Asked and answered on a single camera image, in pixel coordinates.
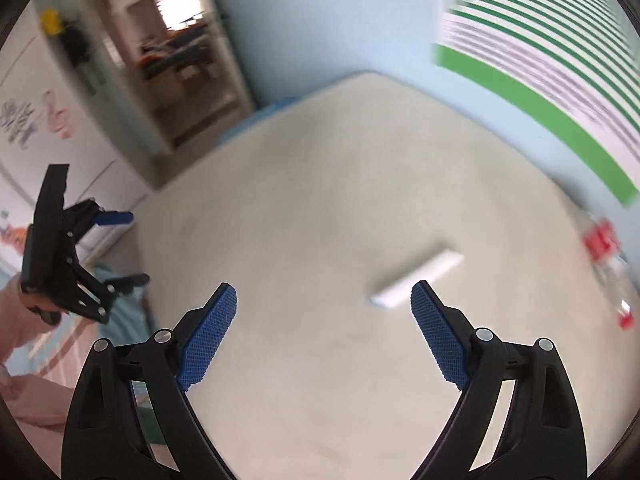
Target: hand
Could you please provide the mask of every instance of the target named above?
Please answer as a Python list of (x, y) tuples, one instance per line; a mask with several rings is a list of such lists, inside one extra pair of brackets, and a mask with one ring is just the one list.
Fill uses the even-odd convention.
[(53, 301), (51, 301), (44, 294), (28, 294), (22, 291), (22, 287), (18, 282), (18, 294), (20, 295), (20, 301), (26, 308), (38, 307), (44, 312), (65, 312), (61, 308), (57, 307)]

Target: person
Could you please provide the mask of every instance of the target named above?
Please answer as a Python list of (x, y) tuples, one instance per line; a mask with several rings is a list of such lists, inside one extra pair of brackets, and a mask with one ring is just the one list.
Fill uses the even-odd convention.
[[(31, 447), (58, 476), (74, 391), (36, 375), (12, 377), (5, 364), (14, 349), (55, 329), (61, 314), (66, 313), (46, 296), (23, 293), (19, 275), (0, 290), (0, 396)], [(166, 445), (151, 444), (151, 448), (159, 463), (176, 469)]]

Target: white eraser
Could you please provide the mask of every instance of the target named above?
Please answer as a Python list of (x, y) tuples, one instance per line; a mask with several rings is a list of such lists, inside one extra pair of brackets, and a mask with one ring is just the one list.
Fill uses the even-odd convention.
[(416, 283), (425, 280), (431, 284), (457, 267), (464, 259), (462, 254), (445, 249), (411, 274), (372, 296), (371, 301), (378, 306), (395, 308), (409, 300)]

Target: light blue wall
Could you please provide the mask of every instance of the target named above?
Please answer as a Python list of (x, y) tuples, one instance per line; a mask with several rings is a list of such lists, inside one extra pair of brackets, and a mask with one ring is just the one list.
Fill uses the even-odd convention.
[[(34, 1), (38, 9), (54, 7), (69, 19), (76, 19), (81, 16), (80, 0)], [(121, 135), (128, 134), (133, 136), (136, 144), (142, 149), (142, 153), (146, 153), (148, 157), (161, 153), (162, 144), (152, 133), (152, 126), (150, 126), (146, 115), (141, 113), (139, 108), (129, 103), (126, 96), (118, 89), (118, 86), (114, 82), (114, 75), (110, 73), (110, 69), (105, 60), (101, 59), (100, 56), (96, 56), (95, 59), (101, 66), (102, 72), (107, 79), (107, 84), (98, 88), (98, 96), (90, 98), (87, 94), (87, 98), (90, 98), (94, 102), (95, 107), (101, 106), (105, 108), (103, 115), (110, 115), (111, 121), (118, 123), (118, 126), (115, 128), (112, 128), (110, 124), (104, 127), (108, 135), (110, 132), (113, 132), (114, 135), (120, 133)], [(126, 141), (115, 139), (114, 144), (120, 148), (120, 145), (126, 144)]]
[(611, 218), (640, 280), (640, 205), (624, 209), (574, 153), (513, 105), (435, 66), (438, 0), (216, 0), (261, 105), (359, 71), (407, 82), (510, 143), (589, 211)]

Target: white mattress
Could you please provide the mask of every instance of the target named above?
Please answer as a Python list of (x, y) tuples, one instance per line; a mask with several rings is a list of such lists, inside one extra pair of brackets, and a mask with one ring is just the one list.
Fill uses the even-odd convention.
[(220, 282), (238, 291), (236, 320), (189, 398), (242, 480), (410, 478), (458, 391), (408, 305), (382, 310), (367, 297), (442, 246), (465, 255), (436, 283), (445, 304), (503, 340), (558, 346), (590, 469), (638, 408), (638, 335), (617, 328), (555, 185), (415, 89), (345, 80), (254, 126), (142, 209), (163, 326)]

